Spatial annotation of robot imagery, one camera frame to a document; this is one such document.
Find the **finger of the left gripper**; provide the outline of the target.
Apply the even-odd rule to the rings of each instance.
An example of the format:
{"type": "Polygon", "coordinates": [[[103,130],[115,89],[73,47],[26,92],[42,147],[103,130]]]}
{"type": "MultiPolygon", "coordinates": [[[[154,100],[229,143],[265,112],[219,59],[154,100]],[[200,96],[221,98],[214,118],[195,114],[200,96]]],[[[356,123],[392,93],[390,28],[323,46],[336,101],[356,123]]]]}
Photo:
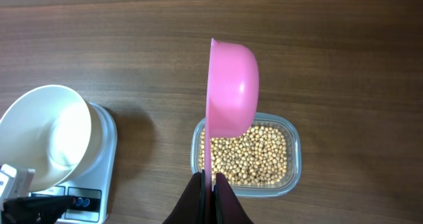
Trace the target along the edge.
{"type": "Polygon", "coordinates": [[[75,196],[40,196],[7,200],[2,224],[54,224],[75,204],[75,196]]]}

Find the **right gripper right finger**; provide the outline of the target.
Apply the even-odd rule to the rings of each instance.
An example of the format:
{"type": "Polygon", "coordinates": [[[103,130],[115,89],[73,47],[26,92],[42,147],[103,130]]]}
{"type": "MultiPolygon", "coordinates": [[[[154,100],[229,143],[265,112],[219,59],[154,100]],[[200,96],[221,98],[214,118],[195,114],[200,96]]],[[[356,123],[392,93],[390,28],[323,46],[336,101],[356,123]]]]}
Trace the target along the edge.
{"type": "Polygon", "coordinates": [[[215,176],[214,217],[217,224],[253,224],[222,173],[215,176]]]}

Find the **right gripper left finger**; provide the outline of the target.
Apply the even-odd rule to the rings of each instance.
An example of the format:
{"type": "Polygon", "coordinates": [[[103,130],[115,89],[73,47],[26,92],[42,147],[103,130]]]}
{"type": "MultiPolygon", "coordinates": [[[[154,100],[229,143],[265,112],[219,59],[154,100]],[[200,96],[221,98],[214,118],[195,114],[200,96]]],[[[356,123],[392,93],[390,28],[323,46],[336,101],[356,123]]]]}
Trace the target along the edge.
{"type": "Polygon", "coordinates": [[[204,183],[204,171],[194,173],[163,224],[203,224],[206,204],[204,183]]]}

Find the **pink measuring scoop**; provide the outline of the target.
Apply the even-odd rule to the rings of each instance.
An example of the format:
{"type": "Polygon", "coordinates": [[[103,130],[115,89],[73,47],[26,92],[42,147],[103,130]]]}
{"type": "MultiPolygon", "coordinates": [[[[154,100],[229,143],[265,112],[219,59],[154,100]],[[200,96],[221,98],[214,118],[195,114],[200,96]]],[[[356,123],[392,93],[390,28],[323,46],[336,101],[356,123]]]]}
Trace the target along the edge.
{"type": "Polygon", "coordinates": [[[259,72],[254,54],[240,44],[211,40],[206,94],[206,190],[212,189],[212,138],[243,135],[258,105],[259,72]]]}

